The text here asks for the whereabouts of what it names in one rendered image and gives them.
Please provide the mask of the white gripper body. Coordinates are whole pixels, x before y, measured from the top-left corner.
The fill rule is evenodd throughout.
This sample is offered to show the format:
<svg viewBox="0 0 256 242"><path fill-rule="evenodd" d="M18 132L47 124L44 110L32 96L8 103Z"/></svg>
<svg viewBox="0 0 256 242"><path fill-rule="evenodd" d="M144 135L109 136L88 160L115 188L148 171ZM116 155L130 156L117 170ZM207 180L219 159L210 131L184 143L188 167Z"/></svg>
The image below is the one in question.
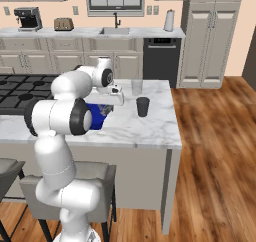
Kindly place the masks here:
<svg viewBox="0 0 256 242"><path fill-rule="evenodd" d="M100 94L97 91L93 91L88 95L88 103L122 106L124 104L124 94L123 93Z"/></svg>

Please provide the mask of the clear glass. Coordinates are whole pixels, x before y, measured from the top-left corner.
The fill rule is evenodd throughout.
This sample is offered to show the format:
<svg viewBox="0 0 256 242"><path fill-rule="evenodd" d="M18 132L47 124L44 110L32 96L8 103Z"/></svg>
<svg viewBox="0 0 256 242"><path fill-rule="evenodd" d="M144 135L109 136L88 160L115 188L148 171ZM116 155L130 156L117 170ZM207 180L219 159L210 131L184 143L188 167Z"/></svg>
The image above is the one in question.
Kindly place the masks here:
<svg viewBox="0 0 256 242"><path fill-rule="evenodd" d="M133 79L131 81L132 94L137 96L142 93L143 80L142 79Z"/></svg>

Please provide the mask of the black cup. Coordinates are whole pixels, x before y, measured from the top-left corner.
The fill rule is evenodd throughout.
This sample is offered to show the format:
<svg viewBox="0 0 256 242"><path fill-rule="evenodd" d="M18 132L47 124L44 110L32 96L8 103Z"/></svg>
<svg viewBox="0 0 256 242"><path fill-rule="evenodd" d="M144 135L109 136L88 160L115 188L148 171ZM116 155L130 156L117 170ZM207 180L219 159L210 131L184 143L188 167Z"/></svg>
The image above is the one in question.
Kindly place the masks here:
<svg viewBox="0 0 256 242"><path fill-rule="evenodd" d="M146 117L148 114L150 99L147 97L138 97L136 99L137 112L140 117Z"/></svg>

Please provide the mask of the beige base cupboards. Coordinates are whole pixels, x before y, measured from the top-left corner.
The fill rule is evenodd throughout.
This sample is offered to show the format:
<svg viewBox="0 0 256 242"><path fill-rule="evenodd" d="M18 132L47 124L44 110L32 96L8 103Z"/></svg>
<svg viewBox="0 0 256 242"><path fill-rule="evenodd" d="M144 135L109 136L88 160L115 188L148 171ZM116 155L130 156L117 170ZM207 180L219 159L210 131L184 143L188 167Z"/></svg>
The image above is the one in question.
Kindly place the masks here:
<svg viewBox="0 0 256 242"><path fill-rule="evenodd" d="M99 57L111 59L115 79L142 77L142 39L0 38L2 73L59 74L77 65L96 66Z"/></svg>

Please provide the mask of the black dishwasher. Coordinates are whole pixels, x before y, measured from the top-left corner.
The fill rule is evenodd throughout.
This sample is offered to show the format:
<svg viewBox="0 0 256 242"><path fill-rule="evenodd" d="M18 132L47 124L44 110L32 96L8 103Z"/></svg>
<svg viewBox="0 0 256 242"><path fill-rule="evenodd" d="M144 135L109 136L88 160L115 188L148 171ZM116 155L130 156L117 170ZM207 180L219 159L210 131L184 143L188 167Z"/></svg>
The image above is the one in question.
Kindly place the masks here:
<svg viewBox="0 0 256 242"><path fill-rule="evenodd" d="M168 80L176 87L181 39L145 38L143 46L143 79Z"/></svg>

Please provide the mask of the steel sink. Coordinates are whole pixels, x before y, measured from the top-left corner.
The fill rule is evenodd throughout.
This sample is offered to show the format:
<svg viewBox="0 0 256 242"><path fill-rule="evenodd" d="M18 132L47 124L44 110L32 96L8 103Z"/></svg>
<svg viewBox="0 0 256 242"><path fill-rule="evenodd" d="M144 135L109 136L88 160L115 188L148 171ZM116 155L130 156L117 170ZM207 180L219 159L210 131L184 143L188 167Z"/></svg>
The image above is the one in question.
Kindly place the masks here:
<svg viewBox="0 0 256 242"><path fill-rule="evenodd" d="M100 31L101 35L128 35L130 32L130 28L112 28L112 27L104 27Z"/></svg>

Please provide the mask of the black tap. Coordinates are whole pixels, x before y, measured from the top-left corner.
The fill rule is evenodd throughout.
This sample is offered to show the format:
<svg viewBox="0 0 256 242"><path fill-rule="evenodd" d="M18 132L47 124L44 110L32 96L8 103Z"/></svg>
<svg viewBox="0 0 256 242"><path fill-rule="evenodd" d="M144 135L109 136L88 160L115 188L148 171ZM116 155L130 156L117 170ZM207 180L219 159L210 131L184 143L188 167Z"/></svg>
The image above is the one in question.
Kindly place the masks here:
<svg viewBox="0 0 256 242"><path fill-rule="evenodd" d="M121 20L118 19L117 12L113 13L115 18L115 28L118 28L121 25Z"/></svg>

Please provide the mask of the kitchen island cabinet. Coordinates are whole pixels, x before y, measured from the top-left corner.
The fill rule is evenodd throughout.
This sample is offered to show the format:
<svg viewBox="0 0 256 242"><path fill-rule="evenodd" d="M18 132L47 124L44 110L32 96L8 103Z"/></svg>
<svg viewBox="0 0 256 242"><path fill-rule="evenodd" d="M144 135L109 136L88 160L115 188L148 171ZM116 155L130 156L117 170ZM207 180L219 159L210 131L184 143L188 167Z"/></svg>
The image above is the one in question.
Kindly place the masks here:
<svg viewBox="0 0 256 242"><path fill-rule="evenodd" d="M160 210L162 233L168 234L180 149L70 146L76 161L106 162L117 166L118 208Z"/></svg>

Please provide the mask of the grey bar stool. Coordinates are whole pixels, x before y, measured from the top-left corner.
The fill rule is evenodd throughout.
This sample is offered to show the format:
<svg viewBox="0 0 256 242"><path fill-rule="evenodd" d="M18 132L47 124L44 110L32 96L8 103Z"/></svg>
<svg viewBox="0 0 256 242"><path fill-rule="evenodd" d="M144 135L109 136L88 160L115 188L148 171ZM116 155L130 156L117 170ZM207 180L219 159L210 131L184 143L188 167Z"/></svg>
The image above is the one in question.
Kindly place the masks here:
<svg viewBox="0 0 256 242"><path fill-rule="evenodd" d="M0 158L0 202L12 186L16 177L22 179L24 177L23 166L24 161L16 159ZM11 242L1 220L0 220L0 235L4 242Z"/></svg>
<svg viewBox="0 0 256 242"><path fill-rule="evenodd" d="M115 175L116 166L103 162L76 161L77 179L95 184L100 190L100 202L94 211L88 213L88 220L100 223L103 242L110 242L109 227L116 221ZM48 206L36 198L36 186L41 176L28 175L20 180L20 187L32 216L40 223L47 242L53 242L47 220L58 220L60 208Z"/></svg>

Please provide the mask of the brown toaster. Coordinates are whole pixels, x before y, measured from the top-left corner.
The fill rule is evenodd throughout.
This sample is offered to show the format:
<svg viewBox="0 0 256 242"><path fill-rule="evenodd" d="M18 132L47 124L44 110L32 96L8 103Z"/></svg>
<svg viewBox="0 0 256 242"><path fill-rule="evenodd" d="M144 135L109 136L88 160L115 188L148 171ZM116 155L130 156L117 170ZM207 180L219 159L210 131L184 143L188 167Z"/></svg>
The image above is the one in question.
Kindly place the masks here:
<svg viewBox="0 0 256 242"><path fill-rule="evenodd" d="M54 20L55 31L72 31L74 24L71 18L56 18Z"/></svg>

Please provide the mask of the black hob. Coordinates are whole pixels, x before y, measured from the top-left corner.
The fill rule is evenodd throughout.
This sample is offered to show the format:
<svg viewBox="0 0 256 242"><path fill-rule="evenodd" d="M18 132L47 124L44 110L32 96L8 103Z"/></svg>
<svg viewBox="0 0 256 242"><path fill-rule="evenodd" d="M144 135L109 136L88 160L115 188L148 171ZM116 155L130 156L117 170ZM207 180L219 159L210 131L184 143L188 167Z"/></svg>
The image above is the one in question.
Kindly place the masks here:
<svg viewBox="0 0 256 242"><path fill-rule="evenodd" d="M0 115L23 115L34 100L52 99L56 75L0 75Z"/></svg>

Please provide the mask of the white paper towel roll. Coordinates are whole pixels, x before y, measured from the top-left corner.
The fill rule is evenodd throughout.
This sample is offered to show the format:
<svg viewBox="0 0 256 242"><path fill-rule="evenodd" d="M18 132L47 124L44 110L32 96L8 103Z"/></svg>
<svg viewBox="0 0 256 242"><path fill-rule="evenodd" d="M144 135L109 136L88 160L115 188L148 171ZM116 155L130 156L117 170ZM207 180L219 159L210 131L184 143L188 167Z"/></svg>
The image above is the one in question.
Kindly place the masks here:
<svg viewBox="0 0 256 242"><path fill-rule="evenodd" d="M164 30L167 32L172 32L174 28L174 14L175 11L170 9L166 12L166 18L164 23Z"/></svg>

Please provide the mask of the black coffee machine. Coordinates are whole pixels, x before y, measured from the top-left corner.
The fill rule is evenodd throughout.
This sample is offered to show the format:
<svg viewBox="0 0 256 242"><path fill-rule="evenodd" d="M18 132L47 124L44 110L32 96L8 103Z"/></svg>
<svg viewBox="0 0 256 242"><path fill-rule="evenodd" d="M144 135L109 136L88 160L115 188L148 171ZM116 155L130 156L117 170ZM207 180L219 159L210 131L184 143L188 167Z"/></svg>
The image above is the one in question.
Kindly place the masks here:
<svg viewBox="0 0 256 242"><path fill-rule="evenodd" d="M43 28L41 15L38 7L20 7L14 9L17 21L21 23L20 32L36 32Z"/></svg>

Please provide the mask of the tall beige cupboard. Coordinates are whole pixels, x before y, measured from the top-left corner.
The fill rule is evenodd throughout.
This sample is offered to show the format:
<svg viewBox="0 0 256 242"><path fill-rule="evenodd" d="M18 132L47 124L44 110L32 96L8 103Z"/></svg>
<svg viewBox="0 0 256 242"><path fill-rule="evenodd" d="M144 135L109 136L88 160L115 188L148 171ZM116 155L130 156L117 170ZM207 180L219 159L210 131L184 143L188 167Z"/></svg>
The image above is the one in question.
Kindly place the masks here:
<svg viewBox="0 0 256 242"><path fill-rule="evenodd" d="M186 0L181 28L186 38L177 86L222 86L242 0Z"/></svg>

